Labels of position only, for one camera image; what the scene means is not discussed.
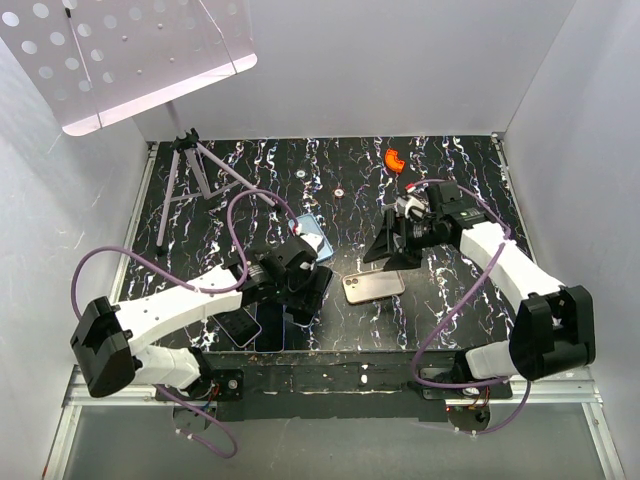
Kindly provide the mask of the pink phone case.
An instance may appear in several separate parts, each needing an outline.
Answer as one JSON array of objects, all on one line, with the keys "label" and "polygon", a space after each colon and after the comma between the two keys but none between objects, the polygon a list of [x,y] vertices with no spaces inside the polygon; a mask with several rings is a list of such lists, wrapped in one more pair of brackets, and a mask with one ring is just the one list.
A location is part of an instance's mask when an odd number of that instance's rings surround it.
[{"label": "pink phone case", "polygon": [[396,271],[374,270],[345,276],[342,286],[351,305],[402,295],[405,284]]}]

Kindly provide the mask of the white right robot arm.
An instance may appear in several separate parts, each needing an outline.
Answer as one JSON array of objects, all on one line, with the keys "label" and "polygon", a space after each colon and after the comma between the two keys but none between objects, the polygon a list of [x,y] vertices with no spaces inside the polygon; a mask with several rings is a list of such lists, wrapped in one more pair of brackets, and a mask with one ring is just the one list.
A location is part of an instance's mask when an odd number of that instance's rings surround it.
[{"label": "white right robot arm", "polygon": [[[382,223],[364,262],[384,261],[387,271],[417,269],[428,248],[447,245],[481,271],[471,289],[420,345],[411,362],[421,386],[455,389],[475,397],[486,387],[519,375],[529,382],[594,363],[596,338],[592,295],[542,270],[511,238],[510,227],[480,198],[454,180],[428,179],[406,187],[382,209]],[[516,313],[508,339],[456,353],[451,369],[432,379],[419,373],[427,346],[486,281]]]}]

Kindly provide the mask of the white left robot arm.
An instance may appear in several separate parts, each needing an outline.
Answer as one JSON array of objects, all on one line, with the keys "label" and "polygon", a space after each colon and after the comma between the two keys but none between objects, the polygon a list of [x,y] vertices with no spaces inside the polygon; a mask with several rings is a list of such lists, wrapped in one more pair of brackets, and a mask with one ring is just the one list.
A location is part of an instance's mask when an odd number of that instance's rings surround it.
[{"label": "white left robot arm", "polygon": [[239,348],[281,348],[286,315],[309,321],[321,309],[333,276],[318,263],[324,243],[320,234],[296,234],[276,248],[251,252],[246,278],[232,261],[133,301],[92,300],[70,340],[90,396],[108,397],[134,384],[172,387],[193,400],[222,391],[232,375],[200,349],[159,347],[157,341],[213,318]]}]

